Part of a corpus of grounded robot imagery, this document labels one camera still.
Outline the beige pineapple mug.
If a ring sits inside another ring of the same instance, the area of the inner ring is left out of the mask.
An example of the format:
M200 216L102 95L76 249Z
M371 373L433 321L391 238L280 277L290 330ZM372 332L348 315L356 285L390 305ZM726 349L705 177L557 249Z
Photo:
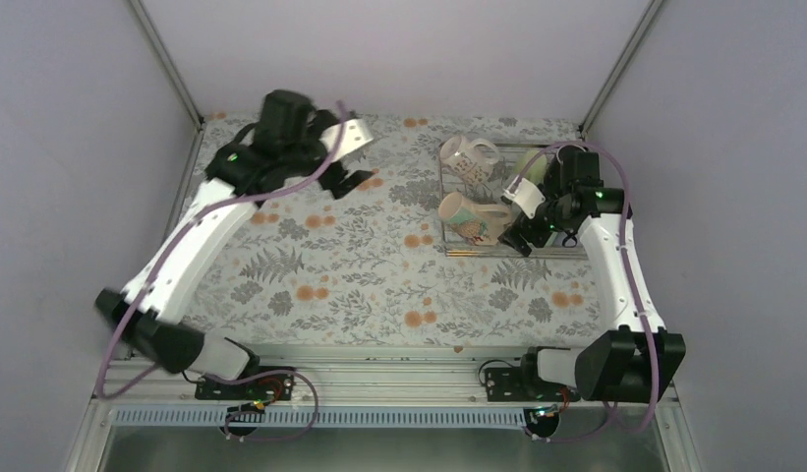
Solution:
M448 194L437 210L438 218L472 246L495 246L513 220L509 206L477 204L459 192Z

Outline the light green mug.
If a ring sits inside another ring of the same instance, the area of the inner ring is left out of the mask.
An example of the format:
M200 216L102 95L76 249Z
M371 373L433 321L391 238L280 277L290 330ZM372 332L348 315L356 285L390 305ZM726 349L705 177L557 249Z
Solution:
M527 150L520 156L513 166L513 175L518 175L526 165L541 151L538 148ZM533 165L524 174L524 178L532 182L534 185L542 184L546 175L548 167L548 157L543 154L533 162Z

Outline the white iridescent patterned mug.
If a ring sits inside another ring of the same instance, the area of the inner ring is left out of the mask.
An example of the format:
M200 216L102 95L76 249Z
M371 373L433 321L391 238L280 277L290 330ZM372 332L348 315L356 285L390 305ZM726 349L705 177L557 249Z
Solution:
M471 140L463 135L449 138L438 151L443 166L468 185L486 183L501 154L494 143L485 139Z

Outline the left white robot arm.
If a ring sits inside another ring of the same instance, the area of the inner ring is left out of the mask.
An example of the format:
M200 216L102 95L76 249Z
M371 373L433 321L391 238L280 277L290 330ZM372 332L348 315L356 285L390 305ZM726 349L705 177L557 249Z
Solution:
M261 204L312 184L339 200L372 178L342 163L373 141L369 126L343 102L337 108L321 109L303 94L276 89L262 100L258 120L217 150L155 255L123 288L96 296L95 309L113 328L96 397L115 398L157 370L199 373L237 398L258 389L256 353L182 318L220 251Z

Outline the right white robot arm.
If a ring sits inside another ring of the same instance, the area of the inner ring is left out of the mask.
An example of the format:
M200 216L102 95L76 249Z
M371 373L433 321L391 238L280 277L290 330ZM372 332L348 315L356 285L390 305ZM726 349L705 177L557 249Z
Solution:
M619 162L586 143L553 144L517 165L501 198L519 212L499 240L522 256L556 233L576 239L593 271L604 325L584 348L531 350L531 366L518 376L521 392L542 400L560 384L586 400L657 403L686 345L667 331L650 297Z

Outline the floral tablecloth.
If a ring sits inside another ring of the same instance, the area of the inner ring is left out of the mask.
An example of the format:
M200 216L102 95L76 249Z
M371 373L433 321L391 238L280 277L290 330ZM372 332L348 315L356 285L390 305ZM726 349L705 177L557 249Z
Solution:
M372 178L335 200L318 187L257 210L207 270L184 322L249 344L581 346L601 333L591 269L495 249L453 258L437 215L455 135L508 149L570 141L561 119L370 115L353 165Z

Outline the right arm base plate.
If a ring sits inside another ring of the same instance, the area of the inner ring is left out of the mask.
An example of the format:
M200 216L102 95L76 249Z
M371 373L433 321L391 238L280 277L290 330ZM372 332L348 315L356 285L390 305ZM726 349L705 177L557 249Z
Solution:
M525 378L518 367L486 366L483 382L488 402L562 402L579 401L578 393L565 385Z

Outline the aluminium rail frame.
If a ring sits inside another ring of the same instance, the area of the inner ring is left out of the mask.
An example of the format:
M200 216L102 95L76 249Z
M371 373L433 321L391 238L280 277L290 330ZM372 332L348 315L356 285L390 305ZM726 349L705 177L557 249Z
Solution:
M320 406L490 406L477 371L484 361L515 361L527 347L258 345L267 366L294 367L315 386ZM113 361L111 394L150 367L147 359ZM116 398L120 403L194 403L195 386L155 371Z

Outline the left corner aluminium post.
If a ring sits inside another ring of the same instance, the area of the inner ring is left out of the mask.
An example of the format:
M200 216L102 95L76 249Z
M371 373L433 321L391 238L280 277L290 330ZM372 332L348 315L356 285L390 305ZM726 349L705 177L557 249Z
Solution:
M162 71L186 110L187 115L198 129L201 128L204 121L203 115L200 113L189 88L186 86L183 76L177 68L144 1L128 0L127 4L133 11L137 23L149 43L150 49L159 61Z

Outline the corner aluminium post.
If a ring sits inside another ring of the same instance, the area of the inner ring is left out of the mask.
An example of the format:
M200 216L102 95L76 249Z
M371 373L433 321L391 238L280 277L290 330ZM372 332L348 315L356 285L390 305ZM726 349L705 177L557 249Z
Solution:
M619 81L629 68L650 30L653 28L653 25L660 15L664 4L664 0L650 0L646 4L644 11L639 17L628 39L624 43L621 52L613 63L598 94L595 96L590 108L588 109L588 112L579 126L579 131L583 138L587 138L590 134L591 129L602 114L605 105L615 91Z
M128 0L127 4L133 11L137 23L149 43L150 49L159 61L162 71L186 110L187 115L198 129L201 128L204 121L203 115L200 113L189 88L186 86L183 76L177 68L144 1Z

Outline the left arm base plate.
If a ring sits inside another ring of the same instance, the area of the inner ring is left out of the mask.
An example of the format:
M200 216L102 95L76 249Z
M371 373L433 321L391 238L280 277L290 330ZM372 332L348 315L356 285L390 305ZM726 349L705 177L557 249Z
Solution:
M197 382L194 397L197 400L226 400L241 402L269 403L290 400L295 383L295 369L292 367L262 366L260 372L276 370L276 374L251 382L230 384L208 378Z

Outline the right corner aluminium post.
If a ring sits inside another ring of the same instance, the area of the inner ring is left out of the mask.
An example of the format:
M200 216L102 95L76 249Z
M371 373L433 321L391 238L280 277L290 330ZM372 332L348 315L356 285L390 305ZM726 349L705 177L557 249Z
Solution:
M579 131L583 138L587 138L590 134L591 129L602 114L605 105L615 91L619 81L629 68L650 30L653 28L653 25L660 15L664 4L664 0L650 0L646 4L644 11L639 17L628 39L624 43L621 52L613 63L598 94L595 96L590 108L588 109L588 112L579 126Z

